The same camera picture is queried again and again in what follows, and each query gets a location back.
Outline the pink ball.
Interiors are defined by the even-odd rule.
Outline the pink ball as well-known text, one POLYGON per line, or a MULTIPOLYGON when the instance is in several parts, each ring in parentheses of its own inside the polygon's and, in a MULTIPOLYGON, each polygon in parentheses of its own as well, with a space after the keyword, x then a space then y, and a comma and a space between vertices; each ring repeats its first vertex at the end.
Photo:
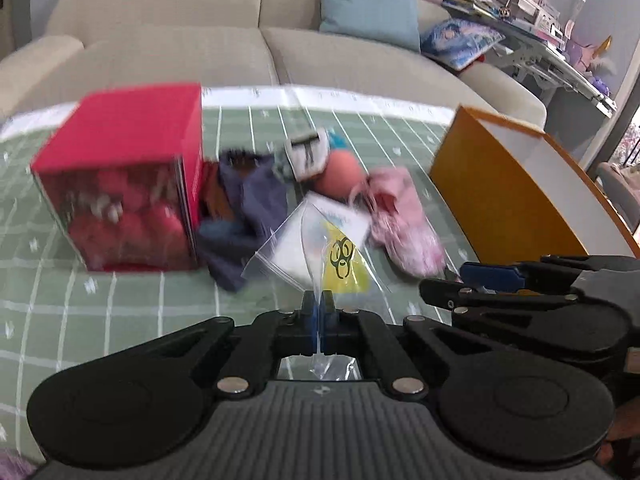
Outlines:
POLYGON ((312 187, 314 192, 332 200, 347 200, 352 190, 364 180, 366 173, 351 151, 333 150, 329 152, 326 168, 312 187))

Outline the beige fabric sofa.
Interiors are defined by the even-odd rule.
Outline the beige fabric sofa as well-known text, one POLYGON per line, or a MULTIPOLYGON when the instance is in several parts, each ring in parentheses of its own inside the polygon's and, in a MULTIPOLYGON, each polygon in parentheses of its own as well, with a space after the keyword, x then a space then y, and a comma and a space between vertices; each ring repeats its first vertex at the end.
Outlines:
POLYGON ((44 34, 1 63, 1 114, 135 84, 303 86, 497 112, 547 110, 497 67, 450 73, 380 42, 320 32, 320 0, 58 0, 44 34))

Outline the anime print pillow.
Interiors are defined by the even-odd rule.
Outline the anime print pillow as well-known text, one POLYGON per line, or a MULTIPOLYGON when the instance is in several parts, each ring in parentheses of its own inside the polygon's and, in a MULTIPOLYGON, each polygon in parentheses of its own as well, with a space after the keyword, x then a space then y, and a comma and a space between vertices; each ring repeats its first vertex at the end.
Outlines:
POLYGON ((450 18, 420 38, 421 53, 454 72, 462 72, 490 49, 505 40, 489 26, 450 18))

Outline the light blue cushion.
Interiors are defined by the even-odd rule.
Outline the light blue cushion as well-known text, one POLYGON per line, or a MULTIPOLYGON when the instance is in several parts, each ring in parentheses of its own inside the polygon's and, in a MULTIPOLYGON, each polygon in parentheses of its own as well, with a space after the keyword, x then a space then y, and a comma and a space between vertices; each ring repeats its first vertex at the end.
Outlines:
POLYGON ((321 0, 320 32, 420 50, 418 0, 321 0))

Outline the purple fluffy clothing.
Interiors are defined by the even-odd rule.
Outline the purple fluffy clothing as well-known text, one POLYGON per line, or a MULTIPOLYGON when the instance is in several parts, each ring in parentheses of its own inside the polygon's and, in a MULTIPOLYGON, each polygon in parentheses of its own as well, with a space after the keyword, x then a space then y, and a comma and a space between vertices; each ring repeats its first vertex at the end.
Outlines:
POLYGON ((7 448, 0 450, 0 480, 27 480, 37 466, 7 448))

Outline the brown red cloth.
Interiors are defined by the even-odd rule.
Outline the brown red cloth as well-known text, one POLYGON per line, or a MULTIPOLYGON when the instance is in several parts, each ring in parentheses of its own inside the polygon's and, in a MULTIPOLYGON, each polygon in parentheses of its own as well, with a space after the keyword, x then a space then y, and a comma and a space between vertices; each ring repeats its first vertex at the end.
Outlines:
POLYGON ((219 162, 205 159, 202 163, 200 211, 203 220, 233 221, 234 212, 221 182, 219 162))

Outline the cluttered white desk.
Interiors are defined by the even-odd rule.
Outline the cluttered white desk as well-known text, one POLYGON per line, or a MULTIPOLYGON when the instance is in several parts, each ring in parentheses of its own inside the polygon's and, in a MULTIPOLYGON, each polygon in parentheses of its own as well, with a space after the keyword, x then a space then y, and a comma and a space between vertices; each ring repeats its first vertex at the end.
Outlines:
POLYGON ((548 110, 547 129, 574 159, 622 109, 615 0, 445 0, 502 29, 494 62, 530 84, 548 110))

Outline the navy blue headband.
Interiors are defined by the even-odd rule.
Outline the navy blue headband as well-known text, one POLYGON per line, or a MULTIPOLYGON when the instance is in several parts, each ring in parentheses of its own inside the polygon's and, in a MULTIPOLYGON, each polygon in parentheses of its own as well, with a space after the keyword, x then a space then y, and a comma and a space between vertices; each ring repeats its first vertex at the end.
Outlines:
POLYGON ((227 150, 217 162, 235 219, 202 219, 195 246, 214 281, 237 292, 250 258, 288 218, 288 190, 273 170, 273 154, 227 150))

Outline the pink cloth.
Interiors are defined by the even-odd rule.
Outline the pink cloth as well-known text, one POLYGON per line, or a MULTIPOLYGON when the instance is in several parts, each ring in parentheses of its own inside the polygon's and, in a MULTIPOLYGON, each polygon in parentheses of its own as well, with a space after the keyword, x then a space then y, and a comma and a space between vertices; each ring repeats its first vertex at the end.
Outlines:
POLYGON ((370 237, 399 270, 419 280, 444 272, 446 252, 406 167, 372 168, 350 192, 349 203, 355 200, 369 209, 370 237))

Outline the grey office chair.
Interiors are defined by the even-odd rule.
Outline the grey office chair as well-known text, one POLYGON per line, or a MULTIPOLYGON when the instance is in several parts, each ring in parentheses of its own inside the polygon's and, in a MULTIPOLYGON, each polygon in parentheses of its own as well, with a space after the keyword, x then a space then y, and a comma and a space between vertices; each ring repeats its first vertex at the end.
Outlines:
POLYGON ((608 201, 624 219, 629 231, 636 232, 639 227, 639 171, 601 162, 597 166, 597 176, 608 201))

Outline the orange cardboard box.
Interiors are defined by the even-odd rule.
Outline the orange cardboard box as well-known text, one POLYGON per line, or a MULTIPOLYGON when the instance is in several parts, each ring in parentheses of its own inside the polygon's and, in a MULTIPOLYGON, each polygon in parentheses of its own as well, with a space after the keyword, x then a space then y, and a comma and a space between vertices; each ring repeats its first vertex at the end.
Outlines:
POLYGON ((459 107, 430 178, 481 262, 639 255, 593 180, 551 136, 521 122, 459 107))

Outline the blue plush toy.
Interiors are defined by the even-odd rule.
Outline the blue plush toy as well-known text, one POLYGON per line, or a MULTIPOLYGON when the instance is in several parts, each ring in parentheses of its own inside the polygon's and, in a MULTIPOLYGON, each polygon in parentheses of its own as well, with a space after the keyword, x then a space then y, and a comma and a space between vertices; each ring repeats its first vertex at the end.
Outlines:
POLYGON ((329 148, 331 151, 349 149, 349 144, 345 140, 344 136, 337 133, 334 129, 326 130, 326 134, 328 135, 329 148))

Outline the clear plastic zip bag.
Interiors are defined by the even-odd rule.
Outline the clear plastic zip bag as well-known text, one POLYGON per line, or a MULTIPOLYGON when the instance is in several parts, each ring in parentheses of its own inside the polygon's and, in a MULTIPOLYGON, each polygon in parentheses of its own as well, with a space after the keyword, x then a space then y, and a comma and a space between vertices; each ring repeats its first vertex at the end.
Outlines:
POLYGON ((299 351, 284 361, 287 378, 358 380, 356 359, 339 351, 331 356, 320 348, 322 292, 329 292, 338 310, 365 310, 392 322, 386 290, 363 255, 371 226, 370 214, 309 192, 243 270, 244 278, 273 287, 311 293, 311 356, 299 351))

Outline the red transparent storage box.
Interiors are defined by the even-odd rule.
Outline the red transparent storage box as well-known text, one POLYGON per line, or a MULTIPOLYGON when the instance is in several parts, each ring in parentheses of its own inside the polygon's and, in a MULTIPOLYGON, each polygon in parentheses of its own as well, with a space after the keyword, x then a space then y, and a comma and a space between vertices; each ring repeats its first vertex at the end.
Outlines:
POLYGON ((40 148, 30 171, 88 270, 195 268, 202 111, 193 82, 96 92, 40 148))

